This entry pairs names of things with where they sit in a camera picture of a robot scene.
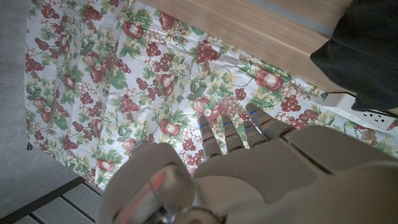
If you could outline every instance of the floral tablecloth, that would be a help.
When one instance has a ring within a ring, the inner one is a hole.
[[[358,126],[322,108],[316,86],[139,1],[31,0],[25,56],[29,141],[101,189],[143,139],[170,143],[194,173],[197,117],[225,152],[220,115],[245,140],[249,102],[398,156],[397,121],[387,132]]]

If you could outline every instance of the wooden surface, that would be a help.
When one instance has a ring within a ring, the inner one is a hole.
[[[258,0],[273,3],[328,27],[336,27],[353,0]]]
[[[334,84],[312,63],[311,53],[319,49],[328,39],[308,27],[242,0],[140,1],[328,92],[346,92],[355,95],[355,93]],[[290,2],[289,0],[273,1],[286,4]],[[304,3],[311,1],[315,2],[316,0],[301,0],[299,6],[302,9],[296,9],[295,12],[305,13]],[[333,0],[333,2],[335,1],[340,2],[341,6],[347,6],[350,0]],[[331,5],[333,4],[330,2],[324,3],[325,7]],[[332,24],[331,22],[335,20],[336,17],[333,19],[329,16],[329,19],[325,19],[323,22],[329,21],[329,24]],[[391,112],[398,114],[398,109],[391,110]]]

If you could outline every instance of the black cloth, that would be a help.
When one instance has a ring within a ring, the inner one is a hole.
[[[311,60],[358,94],[354,110],[398,108],[398,0],[355,1]]]

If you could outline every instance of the white electrical outlet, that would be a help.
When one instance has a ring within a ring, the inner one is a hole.
[[[329,93],[322,106],[350,121],[370,129],[386,131],[395,120],[395,118],[391,118],[390,116],[352,110],[351,107],[354,103],[355,97],[347,93]]]

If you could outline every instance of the robot finger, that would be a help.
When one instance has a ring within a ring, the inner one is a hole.
[[[259,133],[259,131],[257,131],[252,122],[244,121],[243,126],[244,132],[248,137],[249,147],[251,149],[254,148],[256,145],[267,141],[266,137],[264,137],[262,134]]]
[[[234,127],[231,118],[227,115],[221,117],[224,126],[225,144],[228,152],[233,152],[237,149],[244,149],[241,137]]]
[[[199,116],[198,124],[201,132],[203,151],[205,152],[205,159],[211,159],[215,156],[222,156],[220,146],[217,143],[214,133],[211,130],[209,122],[205,116]]]
[[[252,103],[246,105],[246,113],[268,140],[279,138],[295,129],[287,123],[276,120]]]

